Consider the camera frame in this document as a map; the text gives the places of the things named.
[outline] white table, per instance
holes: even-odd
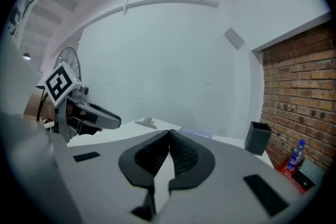
[[[153,119],[153,121],[154,125],[157,126],[157,130],[175,129],[178,131],[179,129],[181,129],[180,126],[160,121],[158,119]],[[72,140],[70,140],[70,142],[67,145],[68,147],[71,147],[71,146],[101,144],[117,140],[128,139],[131,137],[151,133],[154,131],[155,129],[136,124],[135,122],[130,122],[121,125],[118,129],[115,130],[103,130],[102,132],[97,132],[95,135],[84,134],[81,136],[75,136]],[[233,146],[237,146],[240,148],[244,148],[245,141],[242,139],[234,139],[218,135],[213,135],[212,139]],[[256,157],[273,168],[272,162],[270,161],[266,151],[262,156],[256,156]],[[157,212],[160,212],[165,203],[169,200],[169,192],[167,186],[169,181],[173,178],[175,178],[174,163],[169,154],[164,163],[162,164],[158,174],[154,178],[154,187],[155,187],[154,201]]]

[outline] black and white square pattern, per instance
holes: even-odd
[[[46,86],[55,102],[71,86],[71,84],[72,81],[63,66],[58,68],[56,72],[46,80]]]

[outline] ceiling light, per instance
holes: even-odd
[[[26,60],[30,60],[30,59],[31,59],[30,54],[27,53],[27,52],[25,52],[25,53],[23,54],[23,58],[26,59]]]

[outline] gray box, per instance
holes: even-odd
[[[245,149],[252,154],[262,156],[271,135],[272,129],[268,124],[252,121],[245,140]]]

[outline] black container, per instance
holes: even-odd
[[[245,149],[252,154],[262,156],[271,135],[272,129],[268,124],[252,121],[245,140]]]

